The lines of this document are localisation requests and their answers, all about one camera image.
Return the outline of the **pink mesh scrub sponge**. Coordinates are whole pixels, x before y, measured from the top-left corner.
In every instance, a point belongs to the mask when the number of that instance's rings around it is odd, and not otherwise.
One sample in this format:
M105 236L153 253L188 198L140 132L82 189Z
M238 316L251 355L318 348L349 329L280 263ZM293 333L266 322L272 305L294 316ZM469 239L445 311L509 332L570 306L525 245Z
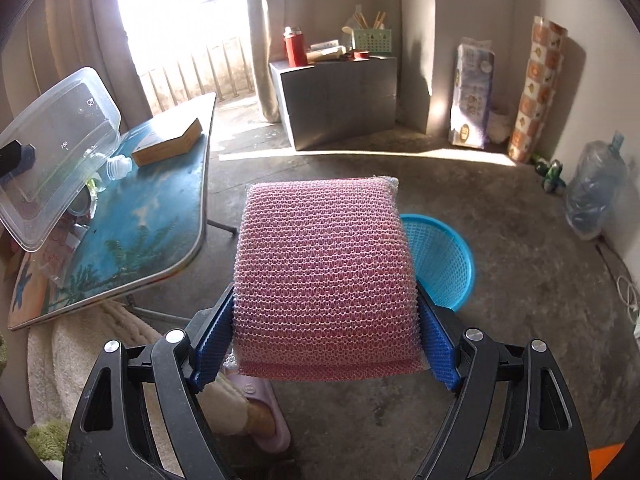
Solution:
M339 382L425 370L397 191L392 177L248 189L233 275L242 374Z

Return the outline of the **brown cardboard box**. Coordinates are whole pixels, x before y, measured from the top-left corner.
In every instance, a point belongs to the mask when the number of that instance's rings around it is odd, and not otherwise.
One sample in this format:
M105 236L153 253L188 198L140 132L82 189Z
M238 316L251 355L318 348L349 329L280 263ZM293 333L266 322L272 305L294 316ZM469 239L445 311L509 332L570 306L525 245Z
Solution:
M131 152L139 166L148 166L171 157L189 153L202 134L198 118L168 122L148 133Z

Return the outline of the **clear plastic container lid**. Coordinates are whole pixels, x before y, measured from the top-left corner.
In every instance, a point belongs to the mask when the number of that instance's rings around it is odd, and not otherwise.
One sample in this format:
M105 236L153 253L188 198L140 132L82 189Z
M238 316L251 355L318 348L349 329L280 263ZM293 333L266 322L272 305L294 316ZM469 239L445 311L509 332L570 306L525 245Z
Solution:
M99 74L76 70L1 133L1 222L36 252L120 144L120 111Z

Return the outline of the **green dish soap bottle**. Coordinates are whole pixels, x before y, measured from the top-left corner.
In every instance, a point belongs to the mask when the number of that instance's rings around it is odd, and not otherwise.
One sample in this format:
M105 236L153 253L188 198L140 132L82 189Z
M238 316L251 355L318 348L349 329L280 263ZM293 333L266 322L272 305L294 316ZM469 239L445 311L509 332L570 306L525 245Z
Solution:
M134 161L125 155L107 157L99 166L87 184L92 186L97 193L105 191L113 182L126 178L134 169Z

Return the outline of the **blue plastic trash basket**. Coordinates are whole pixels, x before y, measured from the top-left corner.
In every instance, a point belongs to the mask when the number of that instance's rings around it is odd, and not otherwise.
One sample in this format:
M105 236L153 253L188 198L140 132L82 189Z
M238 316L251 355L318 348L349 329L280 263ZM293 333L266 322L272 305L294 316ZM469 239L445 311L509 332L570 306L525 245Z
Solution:
M435 304L459 311L475 284L469 245L448 224L423 214L402 214L416 278Z

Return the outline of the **pink slipper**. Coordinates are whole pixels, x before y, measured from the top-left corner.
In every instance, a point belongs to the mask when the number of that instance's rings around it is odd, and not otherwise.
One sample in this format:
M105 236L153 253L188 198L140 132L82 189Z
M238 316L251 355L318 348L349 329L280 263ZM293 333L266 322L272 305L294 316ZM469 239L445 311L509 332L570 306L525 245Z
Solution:
M291 445L291 433L268 380L230 372L227 378L248 402L245 432L266 453L280 454Z

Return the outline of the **folding table with beach print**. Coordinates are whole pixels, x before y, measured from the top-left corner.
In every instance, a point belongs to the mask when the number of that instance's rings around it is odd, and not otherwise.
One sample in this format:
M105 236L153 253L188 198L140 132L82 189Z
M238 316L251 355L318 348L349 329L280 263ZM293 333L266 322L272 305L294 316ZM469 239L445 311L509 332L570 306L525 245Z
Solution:
M127 132L118 149L130 155L149 134L199 122L191 151L134 167L98 196L96 215L68 267L64 287L42 273L38 252L24 255L8 306L8 330L88 308L145 288L184 269L204 244L209 141L217 98L206 94Z

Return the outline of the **orange object at corner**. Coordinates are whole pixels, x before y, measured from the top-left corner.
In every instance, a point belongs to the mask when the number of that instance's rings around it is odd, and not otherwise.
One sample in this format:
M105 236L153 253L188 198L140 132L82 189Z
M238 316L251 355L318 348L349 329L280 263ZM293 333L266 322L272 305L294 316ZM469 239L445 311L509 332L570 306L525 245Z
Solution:
M594 448L589 451L591 478L597 479L602 471L614 460L615 456L623 448L623 443L611 444L603 448Z

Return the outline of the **green cans on floor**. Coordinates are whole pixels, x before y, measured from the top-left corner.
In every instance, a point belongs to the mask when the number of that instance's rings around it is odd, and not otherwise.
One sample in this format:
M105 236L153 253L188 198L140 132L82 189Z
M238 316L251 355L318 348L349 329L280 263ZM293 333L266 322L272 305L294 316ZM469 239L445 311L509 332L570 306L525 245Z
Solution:
M566 189L566 183L562 179L563 164L559 159L549 162L541 155L533 154L532 163L536 174L541 177L540 185L547 194L562 195Z

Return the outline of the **large clear water jug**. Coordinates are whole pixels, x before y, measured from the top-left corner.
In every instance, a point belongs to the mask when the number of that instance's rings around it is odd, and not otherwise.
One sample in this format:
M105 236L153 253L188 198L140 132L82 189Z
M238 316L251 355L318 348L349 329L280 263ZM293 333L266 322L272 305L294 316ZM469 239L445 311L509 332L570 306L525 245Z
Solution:
M620 150L625 137L618 131L610 142L585 145L576 171L567 185L564 214L568 225L581 240L593 240L623 188L628 169Z

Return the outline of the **grey metal cabinet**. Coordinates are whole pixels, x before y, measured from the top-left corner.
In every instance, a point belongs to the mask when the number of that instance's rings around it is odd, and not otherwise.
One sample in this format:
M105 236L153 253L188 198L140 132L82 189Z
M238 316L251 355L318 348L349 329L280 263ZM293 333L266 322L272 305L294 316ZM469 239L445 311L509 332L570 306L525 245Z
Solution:
M397 60L270 64L283 128L297 151L394 128Z

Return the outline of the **toilet paper roll pack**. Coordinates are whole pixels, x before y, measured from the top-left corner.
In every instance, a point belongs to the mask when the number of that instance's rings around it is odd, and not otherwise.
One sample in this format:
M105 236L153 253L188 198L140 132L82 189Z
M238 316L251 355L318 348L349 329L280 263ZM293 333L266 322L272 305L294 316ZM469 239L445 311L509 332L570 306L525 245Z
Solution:
M449 116L449 142L462 148L484 150L488 143L488 120L495 53L491 41L463 37L457 47Z

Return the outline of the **red thermos bottle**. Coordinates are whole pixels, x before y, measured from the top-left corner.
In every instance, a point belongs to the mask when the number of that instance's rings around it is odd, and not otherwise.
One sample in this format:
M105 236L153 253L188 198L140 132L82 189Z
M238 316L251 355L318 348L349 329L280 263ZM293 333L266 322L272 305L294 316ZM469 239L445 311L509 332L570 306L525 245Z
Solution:
M303 67L308 65L305 38L302 30L295 26L286 26L284 33L284 45L288 66Z

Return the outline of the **green utensil basket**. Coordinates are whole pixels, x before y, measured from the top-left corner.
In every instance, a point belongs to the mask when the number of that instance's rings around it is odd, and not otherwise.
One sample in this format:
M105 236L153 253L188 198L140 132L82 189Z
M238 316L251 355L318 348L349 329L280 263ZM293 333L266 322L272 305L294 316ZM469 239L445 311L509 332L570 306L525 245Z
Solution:
M393 31L391 29L355 29L352 34L354 49L369 51L374 55L389 55L393 52Z

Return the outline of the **patterned wallpaper roll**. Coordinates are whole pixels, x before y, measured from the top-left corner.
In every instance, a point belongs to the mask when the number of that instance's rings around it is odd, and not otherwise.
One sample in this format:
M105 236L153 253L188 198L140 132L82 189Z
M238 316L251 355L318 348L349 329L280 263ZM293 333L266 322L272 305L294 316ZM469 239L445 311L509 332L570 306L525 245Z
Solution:
M562 70L566 40L566 28L548 18L534 17L524 88L508 147L514 162L528 162L541 137Z

